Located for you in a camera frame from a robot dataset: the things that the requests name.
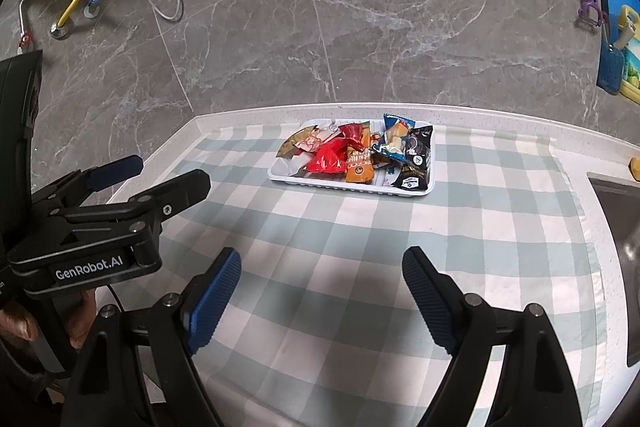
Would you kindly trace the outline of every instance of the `sink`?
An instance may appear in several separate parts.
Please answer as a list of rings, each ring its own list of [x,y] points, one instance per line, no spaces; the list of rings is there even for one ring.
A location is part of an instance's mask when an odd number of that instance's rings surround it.
[[[640,187],[589,178],[607,218],[625,285],[626,365],[640,360]]]

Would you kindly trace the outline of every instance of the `blue and white checkered cloth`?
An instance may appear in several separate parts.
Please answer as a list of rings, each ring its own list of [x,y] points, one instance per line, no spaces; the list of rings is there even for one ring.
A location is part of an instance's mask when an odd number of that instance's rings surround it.
[[[414,427],[450,358],[401,276],[413,245],[465,293],[544,306],[590,425],[606,345],[600,267],[550,141],[436,126],[433,192],[395,198],[270,181],[298,128],[203,137],[169,177],[205,170],[207,200],[165,223],[159,272],[118,285],[126,307],[144,307],[181,291],[222,247],[241,253],[238,288],[194,357],[226,425]],[[484,425],[503,352],[494,348],[472,426]]]

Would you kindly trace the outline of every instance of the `white tray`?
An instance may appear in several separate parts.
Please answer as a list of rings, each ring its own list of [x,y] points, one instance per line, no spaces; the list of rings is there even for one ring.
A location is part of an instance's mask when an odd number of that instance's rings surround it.
[[[324,125],[330,123],[332,120],[325,118],[316,118],[315,120],[308,120],[300,126],[300,129],[309,127],[312,125]],[[345,123],[359,123],[370,121],[371,132],[383,132],[385,130],[384,120],[347,120],[337,119],[335,123],[343,125]],[[416,121],[416,127],[424,127],[425,125],[431,125],[425,121]],[[347,183],[342,180],[344,174],[311,174],[306,172],[302,175],[289,176],[288,160],[285,158],[276,158],[269,169],[269,179],[277,182],[285,182],[292,185],[308,185],[310,187],[327,187],[327,188],[341,188],[342,190],[355,190],[357,192],[372,192],[374,194],[391,194],[393,196],[402,196],[404,198],[411,198],[414,196],[424,196],[429,194],[433,190],[435,184],[435,149],[433,146],[433,134],[431,134],[431,155],[429,163],[429,184],[427,190],[403,190],[397,187],[383,187],[382,182],[384,179],[385,168],[376,169],[376,175],[373,178],[370,185],[361,183]]]

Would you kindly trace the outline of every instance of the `snack package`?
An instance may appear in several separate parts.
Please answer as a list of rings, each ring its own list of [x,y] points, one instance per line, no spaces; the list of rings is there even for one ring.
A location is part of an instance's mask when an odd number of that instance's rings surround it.
[[[405,162],[404,139],[415,126],[415,121],[385,114],[385,136],[384,142],[379,142],[373,151],[388,156],[399,162]]]
[[[316,157],[305,167],[308,172],[345,172],[347,170],[347,147],[362,148],[359,142],[351,138],[336,137],[323,143]]]
[[[360,143],[363,146],[362,151],[358,151],[353,147],[347,147],[347,176],[345,181],[348,183],[366,183],[373,179],[373,165],[371,164],[371,137],[370,123],[365,122],[359,124],[362,130]]]
[[[406,161],[420,171],[429,169],[431,134],[433,134],[433,125],[416,127],[405,140],[404,155],[406,156]]]
[[[382,154],[374,152],[376,146],[380,145],[380,142],[384,142],[383,134],[380,132],[372,132],[371,133],[371,164],[374,169],[380,169],[381,167],[385,167],[391,163],[391,160]]]
[[[340,128],[334,122],[322,127],[316,126],[305,139],[296,143],[295,147],[307,152],[316,152],[323,143],[328,142],[338,134],[340,134]]]
[[[363,125],[361,123],[346,123],[340,126],[340,131],[342,131],[345,138],[351,138],[359,142],[362,139]]]
[[[289,169],[289,173],[287,176],[294,176],[302,169],[306,164],[308,164],[314,156],[310,152],[301,151],[300,154],[293,156],[290,160],[287,161],[287,168]]]
[[[429,173],[409,164],[403,165],[393,186],[404,190],[427,190]]]
[[[385,177],[382,180],[382,186],[393,187],[394,183],[396,183],[396,180],[398,179],[398,176],[400,175],[401,170],[401,165],[394,162],[389,163],[389,165],[385,167]]]
[[[299,131],[296,131],[291,136],[289,136],[286,140],[284,140],[284,143],[278,149],[276,158],[282,158],[283,156],[288,156],[291,153],[295,153],[296,143],[305,140],[306,137],[309,136],[311,134],[311,131],[313,131],[315,128],[316,127],[314,125],[311,125],[309,127],[305,127],[304,129],[300,129]]]

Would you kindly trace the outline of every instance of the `human hand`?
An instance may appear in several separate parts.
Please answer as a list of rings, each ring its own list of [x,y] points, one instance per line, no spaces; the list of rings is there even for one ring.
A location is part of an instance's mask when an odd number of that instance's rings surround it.
[[[95,289],[84,290],[80,294],[80,305],[72,312],[65,328],[74,349],[84,344],[95,319]],[[0,331],[33,342],[38,338],[36,320],[23,306],[15,301],[8,302],[0,310]]]

